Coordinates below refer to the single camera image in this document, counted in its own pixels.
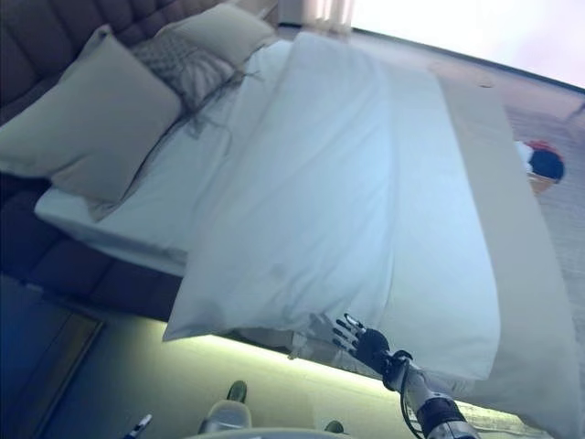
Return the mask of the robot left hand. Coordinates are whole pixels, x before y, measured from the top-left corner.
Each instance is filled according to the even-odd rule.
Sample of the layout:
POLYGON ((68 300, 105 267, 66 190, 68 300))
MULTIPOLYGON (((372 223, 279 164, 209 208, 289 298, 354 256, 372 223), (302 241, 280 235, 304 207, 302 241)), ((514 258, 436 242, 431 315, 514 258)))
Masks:
POLYGON ((145 427, 152 421, 152 418, 153 416, 151 414, 146 414, 145 417, 139 421, 127 435, 125 435, 125 438, 137 438, 139 434, 145 429, 145 427))

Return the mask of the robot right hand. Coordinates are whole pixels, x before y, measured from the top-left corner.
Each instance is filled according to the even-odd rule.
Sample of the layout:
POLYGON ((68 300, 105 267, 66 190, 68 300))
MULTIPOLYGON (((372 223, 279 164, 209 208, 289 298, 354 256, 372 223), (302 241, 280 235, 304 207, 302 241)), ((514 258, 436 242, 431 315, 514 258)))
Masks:
POLYGON ((335 346, 370 369, 382 373, 389 357, 389 344, 383 334, 365 327, 348 313, 336 319, 333 333, 335 346))

